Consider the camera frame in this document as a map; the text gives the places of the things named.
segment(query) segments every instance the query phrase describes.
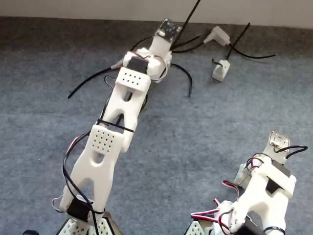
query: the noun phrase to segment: perforated plate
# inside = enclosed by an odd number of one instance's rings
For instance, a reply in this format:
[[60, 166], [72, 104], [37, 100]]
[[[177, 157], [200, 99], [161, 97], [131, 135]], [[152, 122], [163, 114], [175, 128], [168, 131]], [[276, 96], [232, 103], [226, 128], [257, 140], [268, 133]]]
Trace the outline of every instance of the perforated plate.
[[204, 235], [204, 231], [198, 221], [193, 221], [187, 229], [185, 235]]
[[[56, 235], [86, 235], [88, 229], [88, 235], [96, 235], [94, 227], [89, 227], [85, 224], [79, 225], [74, 220], [69, 219]], [[98, 225], [98, 230], [100, 235], [114, 235], [105, 218], [101, 219]]]
[[145, 92], [149, 88], [151, 80], [146, 74], [122, 67], [118, 73], [116, 83]]
[[109, 153], [118, 154], [123, 136], [103, 126], [94, 125], [89, 135], [89, 141], [91, 148], [98, 153], [104, 155]]

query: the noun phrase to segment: white plug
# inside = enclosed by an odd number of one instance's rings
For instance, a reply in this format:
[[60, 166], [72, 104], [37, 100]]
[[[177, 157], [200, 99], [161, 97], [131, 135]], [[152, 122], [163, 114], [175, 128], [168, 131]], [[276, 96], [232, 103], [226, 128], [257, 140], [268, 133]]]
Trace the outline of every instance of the white plug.
[[230, 67], [230, 63], [227, 60], [220, 60], [216, 64], [217, 65], [213, 70], [212, 77], [220, 82], [223, 82]]
[[212, 29], [211, 33], [206, 37], [206, 39], [204, 39], [203, 43], [206, 44], [212, 40], [217, 41], [221, 46], [230, 44], [230, 37], [218, 26]]

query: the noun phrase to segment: white plastic part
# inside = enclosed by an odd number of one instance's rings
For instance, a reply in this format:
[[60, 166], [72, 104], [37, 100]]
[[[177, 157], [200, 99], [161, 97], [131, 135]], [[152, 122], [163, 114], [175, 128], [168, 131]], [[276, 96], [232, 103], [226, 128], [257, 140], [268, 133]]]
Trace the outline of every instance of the white plastic part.
[[158, 54], [152, 53], [146, 48], [138, 49], [136, 53], [129, 51], [124, 57], [123, 66], [127, 67], [131, 58], [138, 55], [140, 55], [142, 58], [145, 58], [145, 60], [149, 62], [147, 67], [147, 75], [150, 76], [150, 79], [156, 83], [160, 82], [162, 80], [160, 77], [162, 76], [163, 71], [166, 69], [166, 67], [170, 67], [172, 53], [168, 51], [163, 57], [161, 57]]
[[159, 36], [154, 36], [151, 46], [149, 47], [149, 51], [153, 55], [158, 55], [162, 58], [165, 58], [171, 48], [171, 43], [164, 38]]
[[202, 229], [200, 223], [198, 221], [194, 220], [190, 224], [185, 235], [204, 235], [204, 230]]
[[[222, 203], [220, 203], [219, 206], [217, 207], [219, 211], [214, 214], [214, 217], [218, 219], [222, 213], [230, 211], [232, 204], [233, 203], [231, 201], [223, 201]], [[227, 225], [228, 221], [229, 221], [229, 214], [225, 214], [222, 217], [222, 223]], [[213, 231], [214, 231], [212, 233], [213, 235], [224, 235], [218, 223], [213, 223]]]
[[[86, 224], [75, 222], [73, 219], [69, 219], [67, 223], [60, 229], [56, 235], [86, 235], [89, 231], [89, 235], [95, 235], [95, 228]], [[102, 218], [99, 221], [98, 231], [101, 235], [113, 235], [108, 222]]]
[[[124, 126], [135, 131], [137, 118], [150, 84], [151, 80], [148, 75], [122, 67], [102, 120], [112, 122], [118, 115], [123, 114]], [[129, 101], [124, 100], [127, 91], [133, 93]], [[127, 130], [123, 132], [122, 152], [126, 152], [129, 148], [133, 135], [133, 132]]]
[[[134, 131], [137, 127], [137, 118], [147, 95], [151, 81], [160, 82], [167, 71], [172, 60], [169, 51], [171, 43], [162, 37], [155, 36], [149, 50], [142, 48], [137, 54], [148, 60], [147, 73], [139, 73], [134, 70], [122, 67], [115, 82], [115, 87], [108, 101], [107, 107], [102, 117], [104, 122], [112, 122], [118, 115], [124, 115], [124, 127], [127, 128], [123, 133], [113, 132], [100, 123], [94, 125], [84, 151], [75, 163], [71, 172], [71, 179], [81, 188], [87, 180], [93, 182], [93, 209], [102, 212], [105, 208], [110, 190], [115, 163], [120, 152], [126, 152], [129, 148]], [[125, 58], [111, 68], [119, 68], [123, 64], [128, 65], [132, 56], [138, 56], [133, 52], [127, 53]], [[131, 99], [125, 101], [128, 92], [132, 93]], [[96, 159], [104, 156], [98, 163]], [[64, 187], [63, 197], [60, 202], [60, 210], [66, 212], [73, 200], [67, 186]], [[97, 214], [96, 220], [100, 221], [103, 214]], [[91, 212], [88, 215], [88, 224], [93, 226]]]
[[[245, 223], [246, 215], [254, 211], [261, 217], [263, 228], [277, 226], [286, 228], [285, 214], [288, 201], [292, 198], [296, 178], [286, 176], [274, 167], [270, 158], [264, 159], [264, 163], [252, 171], [251, 180], [243, 195], [232, 205], [233, 212], [230, 215], [229, 229], [232, 233], [238, 231]], [[266, 191], [268, 178], [279, 185], [273, 194]], [[281, 234], [273, 231], [268, 234]]]
[[[78, 188], [87, 180], [93, 182], [93, 204], [97, 212], [102, 212], [112, 188], [115, 163], [123, 145], [124, 136], [121, 133], [108, 130], [104, 126], [94, 125], [91, 129], [85, 149], [75, 163], [71, 172], [71, 179]], [[67, 211], [73, 200], [67, 186], [64, 187], [63, 197], [60, 202], [60, 209]], [[103, 214], [97, 214], [99, 221]], [[93, 225], [93, 219], [89, 212], [88, 223]]]
[[216, 26], [212, 29], [211, 33], [204, 39], [203, 43], [206, 44], [212, 40], [218, 42], [221, 46], [230, 44], [230, 37], [220, 27]]
[[[287, 159], [286, 155], [288, 154], [287, 151], [283, 151], [280, 153], [275, 153], [274, 149], [280, 149], [284, 148], [290, 145], [290, 138], [286, 137], [282, 134], [279, 134], [275, 131], [271, 131], [269, 134], [268, 143], [263, 151], [264, 154], [269, 155], [272, 159], [278, 161], [280, 164], [285, 164]], [[268, 158], [265, 155], [258, 155], [257, 158], [260, 158], [261, 160], [264, 160]], [[255, 160], [254, 164], [259, 165], [260, 162], [258, 160]], [[251, 179], [251, 174], [248, 174], [248, 170], [246, 168], [246, 164], [240, 164], [239, 170], [237, 172], [237, 175], [234, 179], [235, 184], [239, 184], [242, 188], [246, 188], [249, 184], [249, 181]]]
[[216, 65], [213, 70], [212, 77], [220, 82], [224, 81], [224, 78], [229, 70], [230, 63], [227, 60], [220, 60], [219, 63], [222, 65]]

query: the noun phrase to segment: wire bundle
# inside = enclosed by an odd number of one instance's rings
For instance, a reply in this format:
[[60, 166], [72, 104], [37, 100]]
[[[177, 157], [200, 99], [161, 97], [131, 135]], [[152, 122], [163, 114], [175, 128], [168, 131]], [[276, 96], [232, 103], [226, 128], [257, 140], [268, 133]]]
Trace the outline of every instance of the wire bundle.
[[[219, 204], [217, 199], [214, 199], [214, 202], [217, 205]], [[195, 212], [195, 213], [191, 213], [190, 216], [193, 219], [200, 219], [200, 220], [205, 220], [205, 221], [209, 221], [209, 222], [213, 222], [213, 223], [218, 223], [219, 226], [221, 227], [221, 230], [224, 233], [224, 235], [229, 235], [229, 233], [225, 232], [225, 230], [224, 230], [224, 228], [229, 230], [229, 227], [222, 222], [222, 217], [225, 214], [231, 213], [232, 210], [221, 213], [217, 219], [210, 217], [211, 214], [218, 213], [219, 211], [220, 211], [219, 209], [214, 209], [214, 210], [209, 210], [209, 211]]]

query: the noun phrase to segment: red and white wire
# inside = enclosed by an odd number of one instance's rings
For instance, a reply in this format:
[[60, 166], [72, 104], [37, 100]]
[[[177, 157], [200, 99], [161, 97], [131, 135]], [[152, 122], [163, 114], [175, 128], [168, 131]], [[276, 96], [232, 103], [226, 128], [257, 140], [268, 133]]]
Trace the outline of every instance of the red and white wire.
[[224, 228], [226, 228], [226, 229], [229, 231], [229, 227], [228, 227], [227, 225], [225, 225], [225, 224], [222, 222], [222, 217], [223, 217], [223, 215], [228, 214], [228, 213], [231, 213], [231, 212], [232, 212], [232, 210], [220, 214], [219, 219], [218, 219], [218, 224], [220, 225], [220, 228], [221, 228], [222, 233], [223, 233], [224, 235], [230, 235], [230, 234], [229, 234], [228, 232], [225, 232], [225, 230], [224, 230]]
[[231, 182], [229, 182], [229, 181], [227, 181], [227, 180], [223, 180], [223, 185], [235, 189], [236, 192], [237, 192], [237, 199], [236, 200], [238, 200], [238, 198], [239, 198], [239, 188], [238, 188], [238, 186], [233, 184], [233, 183], [231, 183]]
[[216, 198], [213, 199], [213, 202], [215, 203], [217, 207], [220, 205], [220, 202]]
[[72, 143], [69, 145], [68, 149], [67, 149], [67, 153], [68, 151], [72, 148], [73, 144], [75, 144], [75, 142], [77, 141], [78, 138], [80, 138], [83, 134], [81, 134], [80, 136], [77, 136], [75, 139], [73, 139]]

